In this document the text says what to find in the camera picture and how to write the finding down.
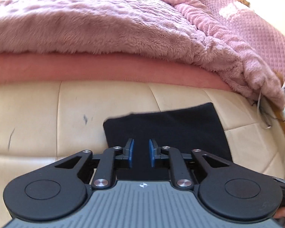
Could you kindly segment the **black pants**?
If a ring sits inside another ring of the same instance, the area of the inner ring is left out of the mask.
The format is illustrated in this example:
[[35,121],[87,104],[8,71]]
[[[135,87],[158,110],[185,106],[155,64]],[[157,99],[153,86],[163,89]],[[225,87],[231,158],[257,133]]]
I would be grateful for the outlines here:
[[129,114],[107,119],[103,124],[109,147],[125,146],[134,140],[131,169],[116,171],[117,179],[133,181],[168,180],[166,168],[153,168],[149,141],[177,148],[181,153],[201,149],[231,161],[231,151],[214,105],[209,102],[188,109]]

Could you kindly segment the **salmon pink bed sheet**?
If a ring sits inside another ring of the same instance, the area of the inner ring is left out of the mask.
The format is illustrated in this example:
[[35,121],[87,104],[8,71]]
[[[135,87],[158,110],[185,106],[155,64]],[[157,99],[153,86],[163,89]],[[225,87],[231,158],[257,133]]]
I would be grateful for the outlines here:
[[230,91],[216,74],[190,64],[114,54],[0,54],[0,84],[26,81],[112,80]]

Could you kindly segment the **pink quilted headboard cover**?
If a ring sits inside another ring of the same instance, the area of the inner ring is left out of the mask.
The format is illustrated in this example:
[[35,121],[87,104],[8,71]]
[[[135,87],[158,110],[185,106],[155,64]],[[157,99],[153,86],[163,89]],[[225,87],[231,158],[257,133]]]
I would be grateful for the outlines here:
[[214,17],[240,35],[285,80],[285,36],[237,0],[199,0]]

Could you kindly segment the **fluffy pink blanket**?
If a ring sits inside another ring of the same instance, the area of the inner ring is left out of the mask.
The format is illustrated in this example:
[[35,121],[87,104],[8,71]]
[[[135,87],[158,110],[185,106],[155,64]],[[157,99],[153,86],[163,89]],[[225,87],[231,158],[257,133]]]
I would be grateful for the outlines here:
[[125,52],[217,73],[249,99],[285,103],[258,53],[198,0],[0,0],[0,53]]

